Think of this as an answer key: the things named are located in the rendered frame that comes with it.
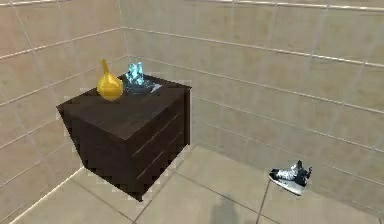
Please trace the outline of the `pale blue crystal sculpture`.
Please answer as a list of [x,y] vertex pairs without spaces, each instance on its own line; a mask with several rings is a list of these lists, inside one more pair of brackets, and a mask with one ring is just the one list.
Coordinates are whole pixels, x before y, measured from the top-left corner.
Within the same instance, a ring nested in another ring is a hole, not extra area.
[[144,78],[143,65],[141,62],[136,64],[131,63],[128,66],[128,71],[123,77],[124,91],[131,94],[146,94],[153,93],[162,87],[154,81]]

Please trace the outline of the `dark brown chest of drawers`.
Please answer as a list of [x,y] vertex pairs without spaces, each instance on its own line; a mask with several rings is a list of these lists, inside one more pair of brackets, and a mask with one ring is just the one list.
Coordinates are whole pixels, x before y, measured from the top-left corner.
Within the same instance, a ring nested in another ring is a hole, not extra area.
[[190,144],[191,87],[147,76],[160,87],[115,101],[91,89],[57,106],[86,169],[138,201]]

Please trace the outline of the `yellow vase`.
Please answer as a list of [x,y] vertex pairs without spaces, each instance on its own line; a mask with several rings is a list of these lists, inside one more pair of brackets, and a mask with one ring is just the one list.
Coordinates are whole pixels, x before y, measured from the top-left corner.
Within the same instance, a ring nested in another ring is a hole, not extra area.
[[118,77],[110,72],[105,59],[101,60],[101,64],[103,68],[103,76],[99,79],[96,90],[99,95],[107,101],[117,100],[123,94],[123,83]]

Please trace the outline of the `black and white shoe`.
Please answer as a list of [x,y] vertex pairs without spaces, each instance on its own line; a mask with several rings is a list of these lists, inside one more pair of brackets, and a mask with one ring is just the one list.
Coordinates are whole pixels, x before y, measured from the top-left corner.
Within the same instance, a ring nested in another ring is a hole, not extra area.
[[294,195],[301,196],[303,190],[308,184],[312,168],[305,169],[301,160],[287,169],[273,168],[269,174],[269,179],[280,186],[281,188],[293,193]]

